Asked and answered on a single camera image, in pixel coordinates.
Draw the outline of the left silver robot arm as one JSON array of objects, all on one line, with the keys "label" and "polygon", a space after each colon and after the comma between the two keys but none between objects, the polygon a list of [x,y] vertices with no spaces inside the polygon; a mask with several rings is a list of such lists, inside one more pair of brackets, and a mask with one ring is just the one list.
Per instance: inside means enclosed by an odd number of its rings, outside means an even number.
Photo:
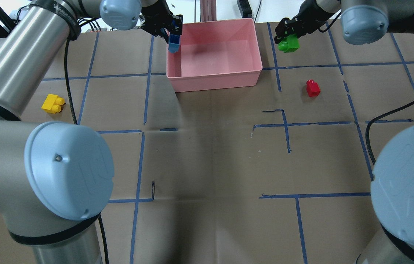
[{"label": "left silver robot arm", "polygon": [[179,49],[182,15],[165,0],[33,0],[0,49],[0,213],[10,236],[39,264],[102,264],[95,222],[115,174],[111,151],[89,127],[20,116],[82,17],[141,29]]}]

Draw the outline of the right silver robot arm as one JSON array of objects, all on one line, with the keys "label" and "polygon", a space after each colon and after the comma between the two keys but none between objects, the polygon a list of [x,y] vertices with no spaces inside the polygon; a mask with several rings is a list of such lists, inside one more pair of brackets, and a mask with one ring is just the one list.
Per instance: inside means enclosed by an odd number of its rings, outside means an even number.
[{"label": "right silver robot arm", "polygon": [[[338,11],[349,44],[370,44],[388,32],[414,34],[414,0],[306,0],[296,16],[279,22],[274,42],[279,50],[292,52],[293,37],[319,30]],[[414,126],[396,134],[378,157],[370,145],[376,121],[412,105],[414,101],[367,123],[365,144],[374,165],[370,197],[381,227],[356,264],[414,264]]]}]

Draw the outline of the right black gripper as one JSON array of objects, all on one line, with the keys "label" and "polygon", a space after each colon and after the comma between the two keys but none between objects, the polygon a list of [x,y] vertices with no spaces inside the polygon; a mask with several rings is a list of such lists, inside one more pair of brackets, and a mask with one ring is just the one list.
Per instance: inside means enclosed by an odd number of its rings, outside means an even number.
[{"label": "right black gripper", "polygon": [[283,18],[275,28],[274,42],[278,45],[289,35],[302,37],[311,34],[326,23],[336,13],[335,0],[306,0],[299,13],[290,18]]}]

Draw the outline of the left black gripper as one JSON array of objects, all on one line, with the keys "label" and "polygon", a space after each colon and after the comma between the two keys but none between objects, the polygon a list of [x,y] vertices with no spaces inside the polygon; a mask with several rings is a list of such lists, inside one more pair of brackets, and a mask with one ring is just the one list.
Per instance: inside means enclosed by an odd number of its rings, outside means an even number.
[{"label": "left black gripper", "polygon": [[153,36],[164,40],[170,39],[170,34],[182,35],[183,15],[174,15],[165,0],[142,0],[141,14],[143,16],[140,28]]}]

